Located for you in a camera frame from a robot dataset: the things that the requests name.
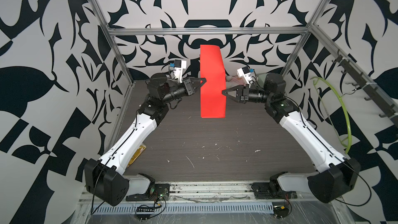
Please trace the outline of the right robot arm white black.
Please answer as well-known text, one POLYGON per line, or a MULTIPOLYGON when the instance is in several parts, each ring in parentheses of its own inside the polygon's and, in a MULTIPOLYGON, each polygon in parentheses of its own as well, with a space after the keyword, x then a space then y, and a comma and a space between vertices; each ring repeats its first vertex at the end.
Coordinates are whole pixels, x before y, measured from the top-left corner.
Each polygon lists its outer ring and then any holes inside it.
POLYGON ((345 158, 304 119, 297 105, 285 96, 285 88, 286 82, 280 74, 269 73, 262 88, 249 83, 222 92, 237 103, 263 103, 266 112, 292 135, 315 167, 316 171, 310 174, 273 175, 268 189, 257 192, 273 197, 305 192, 329 203, 354 189, 361 166, 357 160, 345 158))

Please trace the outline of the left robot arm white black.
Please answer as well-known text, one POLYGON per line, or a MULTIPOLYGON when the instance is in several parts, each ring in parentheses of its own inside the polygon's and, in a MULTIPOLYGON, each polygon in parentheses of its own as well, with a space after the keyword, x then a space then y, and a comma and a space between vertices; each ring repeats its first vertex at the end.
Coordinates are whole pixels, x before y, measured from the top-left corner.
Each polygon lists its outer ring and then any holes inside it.
POLYGON ((171 102, 200 91, 205 78, 188 77, 174 82, 155 74, 146 81, 148 94, 136 111, 135 119, 115 145, 98 160, 90 159, 84 168, 86 189, 105 203, 116 206, 127 196, 154 194, 155 180, 143 173, 128 179, 124 172, 144 140, 165 118, 171 102))

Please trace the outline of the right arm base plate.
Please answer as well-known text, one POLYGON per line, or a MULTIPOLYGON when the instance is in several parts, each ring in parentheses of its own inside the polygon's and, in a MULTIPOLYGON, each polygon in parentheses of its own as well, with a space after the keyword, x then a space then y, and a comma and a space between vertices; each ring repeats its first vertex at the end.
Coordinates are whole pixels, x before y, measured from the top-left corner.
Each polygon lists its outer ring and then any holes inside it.
POLYGON ((288 199, 297 199, 295 191, 283 191, 275 180, 271 182, 253 183, 251 189, 257 200, 286 199, 286 197, 288 197, 288 199))

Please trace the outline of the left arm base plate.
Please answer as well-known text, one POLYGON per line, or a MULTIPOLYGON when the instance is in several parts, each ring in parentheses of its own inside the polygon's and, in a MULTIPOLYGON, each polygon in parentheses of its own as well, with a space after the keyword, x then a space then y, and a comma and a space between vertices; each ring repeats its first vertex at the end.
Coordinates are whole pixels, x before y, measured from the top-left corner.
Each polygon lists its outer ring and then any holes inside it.
POLYGON ((157 197, 163 196, 166 200, 170 195, 170 184, 160 184, 155 183, 151 186, 149 191, 143 195, 130 195, 126 196, 125 200, 127 202, 136 202, 136 201, 154 201, 157 197))

